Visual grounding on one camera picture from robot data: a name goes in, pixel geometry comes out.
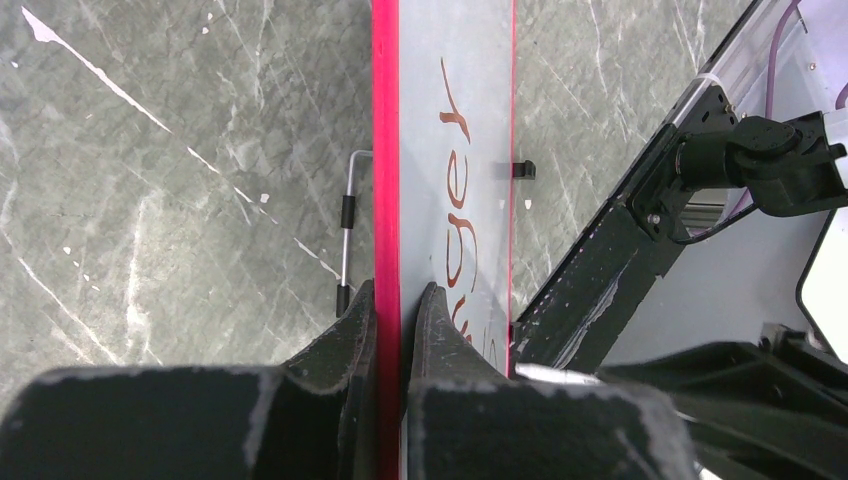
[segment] gray marble countertop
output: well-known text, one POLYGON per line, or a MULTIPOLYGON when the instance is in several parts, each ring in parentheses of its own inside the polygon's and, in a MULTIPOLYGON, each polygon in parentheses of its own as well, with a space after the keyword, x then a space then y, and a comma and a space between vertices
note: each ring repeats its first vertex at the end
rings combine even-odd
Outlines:
MULTIPOLYGON (((517 2, 515 153, 544 174, 516 189, 516 314, 745 6, 517 2)), ((334 321, 367 0, 9 0, 0 22, 0 408, 56 366, 280 362, 334 321)))

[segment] black rubber grip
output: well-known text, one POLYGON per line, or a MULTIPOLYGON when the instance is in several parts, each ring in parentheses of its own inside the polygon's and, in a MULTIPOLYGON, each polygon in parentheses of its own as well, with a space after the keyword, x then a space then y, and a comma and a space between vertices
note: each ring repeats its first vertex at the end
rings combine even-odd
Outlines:
POLYGON ((356 197, 342 195, 342 228, 353 228, 353 210, 356 208, 356 197))
POLYGON ((348 305, 350 305, 350 285, 336 285, 336 318, 342 318, 348 305))

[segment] cable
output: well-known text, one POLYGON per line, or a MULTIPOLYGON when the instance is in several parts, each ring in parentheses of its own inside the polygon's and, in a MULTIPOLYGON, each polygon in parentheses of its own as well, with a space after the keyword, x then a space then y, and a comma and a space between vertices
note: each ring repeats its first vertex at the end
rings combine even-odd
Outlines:
POLYGON ((839 95, 836 97, 836 109, 845 108, 845 101, 848 100, 848 84, 845 84, 842 87, 842 91, 839 92, 839 95))
MULTIPOLYGON (((777 22, 777 28, 774 29, 774 35, 771 37, 771 48, 769 49, 769 58, 768 58, 768 69, 766 71, 766 118, 771 120, 772 113, 774 111, 774 77, 777 72, 777 49, 780 46, 780 37, 783 36, 783 29, 786 28, 786 23, 789 21, 789 17, 792 16, 793 10, 798 9, 798 4, 801 3, 801 0, 792 0, 792 3, 786 8, 786 11, 783 12, 783 16, 780 17, 780 20, 777 22)), ((846 96, 848 96, 848 91, 843 90, 846 96)), ((837 107, 839 108, 839 100, 836 101, 837 107)), ((843 98, 842 105, 845 106, 845 99, 843 98)), ((729 218, 734 218, 738 215, 742 210, 742 205, 745 205, 748 200, 751 198, 751 192, 747 188, 745 189, 745 193, 742 194, 742 197, 733 207, 733 210, 730 211, 729 218)))
POLYGON ((754 205, 754 204, 748 205, 747 207, 743 208, 736 215, 728 217, 727 220, 723 221, 722 223, 719 223, 718 225, 708 229, 707 231, 705 231, 701 234, 698 234, 698 235, 695 235, 695 236, 692 236, 692 237, 689 237, 689 238, 685 238, 683 240, 678 240, 678 239, 672 238, 671 241, 678 244, 678 245, 694 245, 696 243, 702 242, 702 241, 704 241, 704 240, 706 240, 710 237, 713 237, 713 236, 721 233, 723 230, 727 229, 728 227, 730 227, 734 223, 736 223, 739 220, 742 220, 743 218, 747 217, 748 215, 754 213, 754 211, 756 209, 757 209, 756 205, 754 205))

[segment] marble table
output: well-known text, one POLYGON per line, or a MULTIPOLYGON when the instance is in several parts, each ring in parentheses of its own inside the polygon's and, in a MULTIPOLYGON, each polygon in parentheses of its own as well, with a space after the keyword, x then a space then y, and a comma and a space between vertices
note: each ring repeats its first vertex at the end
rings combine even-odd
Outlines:
MULTIPOLYGON (((513 312, 746 2, 518 2, 513 312)), ((275 363, 334 319, 367 0, 0 2, 0 409, 46 369, 275 363)), ((357 173, 351 281, 372 275, 357 173)))

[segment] red edge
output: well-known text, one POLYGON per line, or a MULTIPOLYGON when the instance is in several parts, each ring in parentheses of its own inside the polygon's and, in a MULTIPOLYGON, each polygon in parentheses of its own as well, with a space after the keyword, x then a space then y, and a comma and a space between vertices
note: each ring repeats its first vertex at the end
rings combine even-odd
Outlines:
POLYGON ((398 0, 373 0, 374 303, 378 475, 400 478, 400 202, 398 0))
POLYGON ((515 0, 512 0, 512 96, 509 100, 509 263, 507 266, 507 283, 506 283, 506 370, 509 376, 509 345, 512 343, 512 335, 509 334, 509 325, 512 322, 512 231, 515 230, 512 216, 515 211, 515 198, 513 194, 513 184, 515 180, 512 178, 512 163, 515 157, 515 95, 517 86, 515 84, 515 0))

